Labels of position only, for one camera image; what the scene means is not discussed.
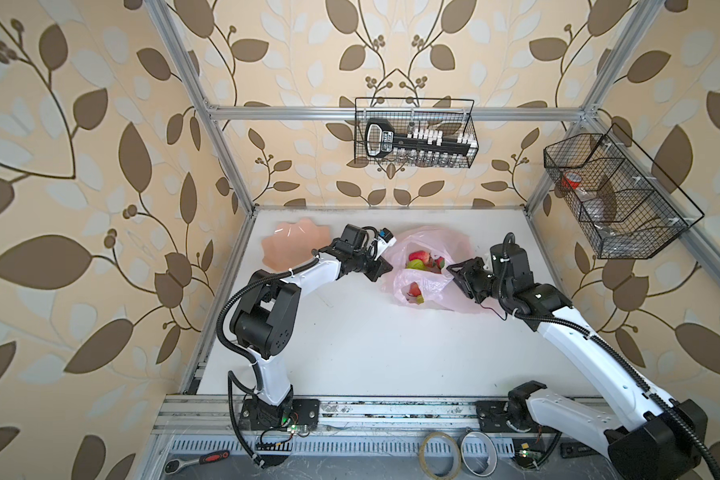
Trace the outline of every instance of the floral wallpaper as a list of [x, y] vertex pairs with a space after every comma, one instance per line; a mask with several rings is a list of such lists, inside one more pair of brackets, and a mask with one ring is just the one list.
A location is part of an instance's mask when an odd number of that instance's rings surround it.
[[126, 478], [191, 361], [243, 218], [174, 71], [135, 2], [0, 2], [0, 478]]
[[[600, 114], [701, 206], [700, 228], [720, 245], [720, 0], [665, 2]], [[596, 260], [559, 192], [550, 192], [535, 220], [566, 292], [591, 325], [658, 385], [705, 409], [707, 445], [720, 463], [715, 281], [680, 242], [651, 260]], [[710, 478], [703, 464], [683, 479], [699, 476]]]
[[476, 122], [471, 168], [417, 168], [354, 157], [346, 123], [222, 122], [254, 203], [278, 206], [519, 206], [544, 168], [560, 122]]
[[630, 0], [168, 0], [211, 103], [574, 107]]

